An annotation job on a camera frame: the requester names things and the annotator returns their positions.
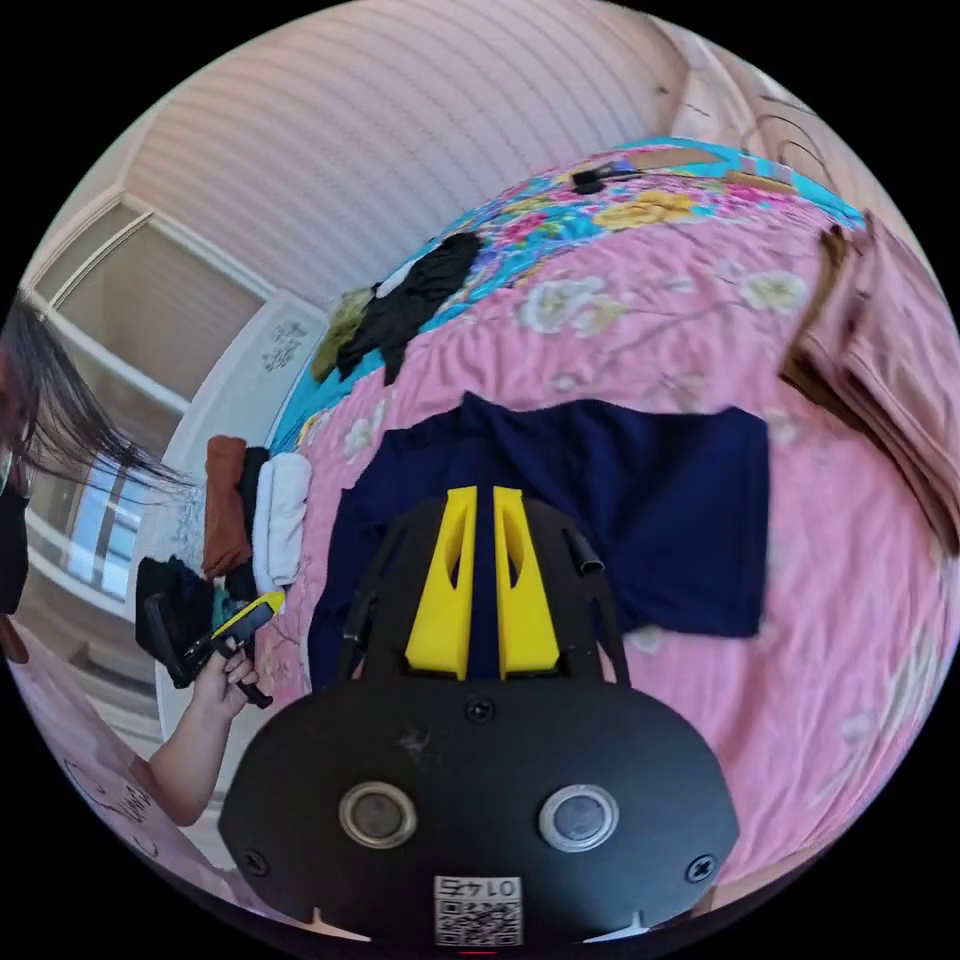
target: navy blue cloth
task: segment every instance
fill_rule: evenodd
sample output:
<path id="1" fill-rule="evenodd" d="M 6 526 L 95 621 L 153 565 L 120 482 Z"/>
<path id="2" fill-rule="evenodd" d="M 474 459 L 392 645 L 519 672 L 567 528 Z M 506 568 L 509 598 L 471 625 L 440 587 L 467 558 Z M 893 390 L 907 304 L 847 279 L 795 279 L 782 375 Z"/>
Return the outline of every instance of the navy blue cloth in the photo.
<path id="1" fill-rule="evenodd" d="M 336 675 L 344 619 L 390 522 L 453 487 L 479 494 L 469 675 L 498 675 L 492 488 L 571 517 L 606 564 L 623 630 L 752 637 L 763 611 L 766 423 L 743 410 L 637 413 L 599 400 L 516 413 L 466 394 L 389 431 L 330 541 L 309 633 L 313 688 Z"/>

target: pink bedsheet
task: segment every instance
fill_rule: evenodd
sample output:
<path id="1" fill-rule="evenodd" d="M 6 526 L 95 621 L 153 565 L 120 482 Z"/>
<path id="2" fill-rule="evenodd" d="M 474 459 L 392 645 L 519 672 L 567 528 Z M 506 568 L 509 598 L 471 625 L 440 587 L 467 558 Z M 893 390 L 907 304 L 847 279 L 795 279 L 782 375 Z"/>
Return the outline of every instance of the pink bedsheet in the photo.
<path id="1" fill-rule="evenodd" d="M 634 685 L 716 752 L 741 838 L 722 880 L 832 839 L 883 785 L 926 716 L 960 631 L 958 566 L 894 466 L 778 379 L 817 269 L 826 215 L 640 225 L 548 260 L 377 372 L 303 438 L 314 472 L 301 575 L 259 637 L 265 683 L 301 696 L 340 492 L 383 432 L 465 390 L 522 410 L 597 397 L 638 410 L 729 404 L 770 428 L 767 609 L 739 642 L 648 629 Z"/>

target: folded brown cloth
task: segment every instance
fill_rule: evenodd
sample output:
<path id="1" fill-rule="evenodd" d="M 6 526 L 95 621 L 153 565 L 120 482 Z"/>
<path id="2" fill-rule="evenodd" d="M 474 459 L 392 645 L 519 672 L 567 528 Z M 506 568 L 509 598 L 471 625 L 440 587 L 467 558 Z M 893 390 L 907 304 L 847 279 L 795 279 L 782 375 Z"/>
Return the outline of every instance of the folded brown cloth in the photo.
<path id="1" fill-rule="evenodd" d="M 864 220 L 839 265 L 831 260 L 834 276 L 822 278 L 829 290 L 811 305 L 781 375 L 896 464 L 946 552 L 957 556 L 960 339 L 917 255 L 870 213 Z M 838 243 L 826 243 L 828 259 Z"/>
<path id="2" fill-rule="evenodd" d="M 796 335 L 787 348 L 780 376 L 791 386 L 796 387 L 811 403 L 829 410 L 851 429 L 869 436 L 863 421 L 827 386 L 801 349 L 804 334 L 816 322 L 824 303 L 837 284 L 840 268 L 850 253 L 850 242 L 840 227 L 834 225 L 829 230 L 821 231 L 819 249 L 820 275 L 817 286 L 807 304 Z"/>
<path id="3" fill-rule="evenodd" d="M 207 442 L 203 575 L 208 580 L 224 576 L 253 555 L 237 489 L 243 478 L 246 450 L 246 441 L 238 437 L 211 437 Z"/>

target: bed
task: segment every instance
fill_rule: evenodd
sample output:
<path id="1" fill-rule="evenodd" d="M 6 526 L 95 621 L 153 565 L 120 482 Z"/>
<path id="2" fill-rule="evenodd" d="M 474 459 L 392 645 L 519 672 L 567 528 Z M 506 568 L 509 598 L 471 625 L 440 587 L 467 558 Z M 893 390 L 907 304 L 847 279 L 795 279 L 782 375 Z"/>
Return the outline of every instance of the bed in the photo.
<path id="1" fill-rule="evenodd" d="M 569 189 L 572 170 L 678 148 L 700 153 L 595 196 Z M 758 190 L 737 171 L 791 189 Z M 375 354 L 344 383 L 307 373 L 280 418 L 274 452 L 297 449 L 314 470 L 299 576 L 258 635 L 278 705 L 308 692 L 306 638 L 340 493 L 385 431 L 456 407 L 464 391 L 516 410 L 586 397 L 665 413 L 735 405 L 770 436 L 760 633 L 731 643 L 646 629 L 626 638 L 631 675 L 723 766 L 741 837 L 721 886 L 835 839 L 909 749 L 946 675 L 960 570 L 892 464 L 777 376 L 816 283 L 814 240 L 833 223 L 862 217 L 777 164 L 661 138 L 547 171 L 451 224 L 433 243 L 469 229 L 484 250 L 397 381 L 384 386 Z"/>

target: hand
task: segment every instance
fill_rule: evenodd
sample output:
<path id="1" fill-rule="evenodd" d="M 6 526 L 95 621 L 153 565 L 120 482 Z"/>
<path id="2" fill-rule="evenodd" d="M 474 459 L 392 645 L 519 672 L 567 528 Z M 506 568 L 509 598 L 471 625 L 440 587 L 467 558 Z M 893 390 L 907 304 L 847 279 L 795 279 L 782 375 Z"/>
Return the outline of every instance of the hand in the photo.
<path id="1" fill-rule="evenodd" d="M 253 663 L 243 651 L 227 660 L 215 650 L 193 685 L 191 705 L 229 722 L 248 703 L 237 684 L 256 683 L 257 679 Z"/>

